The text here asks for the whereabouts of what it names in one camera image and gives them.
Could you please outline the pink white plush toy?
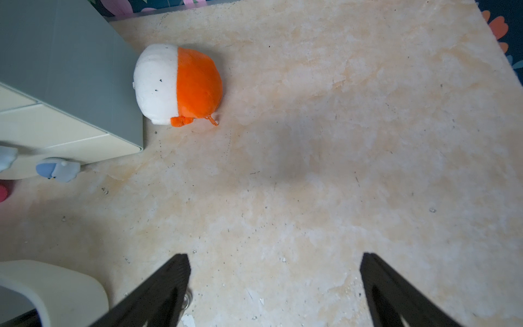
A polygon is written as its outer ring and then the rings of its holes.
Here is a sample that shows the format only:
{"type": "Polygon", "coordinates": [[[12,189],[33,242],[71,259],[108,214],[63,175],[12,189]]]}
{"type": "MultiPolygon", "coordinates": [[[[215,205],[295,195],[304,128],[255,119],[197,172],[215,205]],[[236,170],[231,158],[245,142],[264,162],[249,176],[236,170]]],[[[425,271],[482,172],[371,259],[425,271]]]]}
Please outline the pink white plush toy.
{"type": "Polygon", "coordinates": [[[4,202],[9,197],[10,191],[5,185],[0,185],[0,202],[4,202]]]}

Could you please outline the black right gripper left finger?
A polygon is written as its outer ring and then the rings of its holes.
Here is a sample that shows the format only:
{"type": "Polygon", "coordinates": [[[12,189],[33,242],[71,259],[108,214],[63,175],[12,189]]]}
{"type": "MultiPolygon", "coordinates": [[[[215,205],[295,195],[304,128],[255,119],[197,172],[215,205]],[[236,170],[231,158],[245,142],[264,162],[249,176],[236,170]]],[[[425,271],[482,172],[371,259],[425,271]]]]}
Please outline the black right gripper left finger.
{"type": "Polygon", "coordinates": [[[93,326],[177,326],[184,314],[191,267],[187,254],[176,254],[93,326]]]}

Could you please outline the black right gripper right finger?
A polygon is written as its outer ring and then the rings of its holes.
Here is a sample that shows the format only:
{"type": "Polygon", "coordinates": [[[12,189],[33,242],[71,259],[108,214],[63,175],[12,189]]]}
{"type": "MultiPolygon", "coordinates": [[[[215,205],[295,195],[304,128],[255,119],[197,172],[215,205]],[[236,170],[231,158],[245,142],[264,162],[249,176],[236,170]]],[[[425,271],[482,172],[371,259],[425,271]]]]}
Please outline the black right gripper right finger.
{"type": "Polygon", "coordinates": [[[459,326],[375,253],[364,253],[360,273],[374,326],[459,326]]]}

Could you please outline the white storage tray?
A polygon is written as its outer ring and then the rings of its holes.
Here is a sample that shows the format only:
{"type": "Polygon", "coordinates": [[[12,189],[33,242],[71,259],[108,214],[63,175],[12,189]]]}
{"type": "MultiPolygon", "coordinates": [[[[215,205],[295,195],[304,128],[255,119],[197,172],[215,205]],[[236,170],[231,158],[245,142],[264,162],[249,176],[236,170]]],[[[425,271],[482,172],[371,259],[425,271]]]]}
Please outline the white storage tray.
{"type": "Polygon", "coordinates": [[[1,263],[1,304],[37,311],[42,326],[90,326],[109,311],[96,279],[34,260],[1,263]]]}

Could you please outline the pale blue drawer box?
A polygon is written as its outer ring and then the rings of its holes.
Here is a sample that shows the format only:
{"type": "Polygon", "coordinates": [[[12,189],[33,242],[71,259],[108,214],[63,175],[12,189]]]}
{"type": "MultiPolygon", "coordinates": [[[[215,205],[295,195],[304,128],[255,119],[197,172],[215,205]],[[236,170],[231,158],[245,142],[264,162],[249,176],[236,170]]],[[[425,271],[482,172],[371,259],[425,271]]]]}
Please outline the pale blue drawer box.
{"type": "Polygon", "coordinates": [[[90,164],[142,151],[137,60],[87,1],[2,1],[1,144],[19,154],[1,178],[34,177],[48,158],[90,164]]]}

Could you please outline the orange white plush ball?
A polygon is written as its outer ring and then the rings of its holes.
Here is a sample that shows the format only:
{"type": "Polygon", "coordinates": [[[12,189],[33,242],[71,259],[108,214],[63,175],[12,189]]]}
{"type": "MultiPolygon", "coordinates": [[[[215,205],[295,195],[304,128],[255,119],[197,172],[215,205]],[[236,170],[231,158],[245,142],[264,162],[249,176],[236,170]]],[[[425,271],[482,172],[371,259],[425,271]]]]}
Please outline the orange white plush ball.
{"type": "Polygon", "coordinates": [[[212,118],[223,97],[215,62],[197,50],[172,44],[147,46],[136,62],[133,89],[142,114],[154,125],[180,128],[212,118]]]}

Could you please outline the blue white drawer knob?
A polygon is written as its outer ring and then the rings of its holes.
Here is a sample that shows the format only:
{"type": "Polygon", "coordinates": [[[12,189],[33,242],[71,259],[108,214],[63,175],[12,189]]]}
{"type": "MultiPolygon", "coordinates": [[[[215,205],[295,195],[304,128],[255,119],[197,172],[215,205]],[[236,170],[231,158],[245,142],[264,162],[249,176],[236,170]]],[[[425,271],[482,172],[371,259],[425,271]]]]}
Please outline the blue white drawer knob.
{"type": "Polygon", "coordinates": [[[36,167],[36,172],[49,180],[56,180],[61,183],[68,183],[75,179],[80,172],[79,162],[72,162],[61,158],[46,158],[40,161],[36,167]]]}

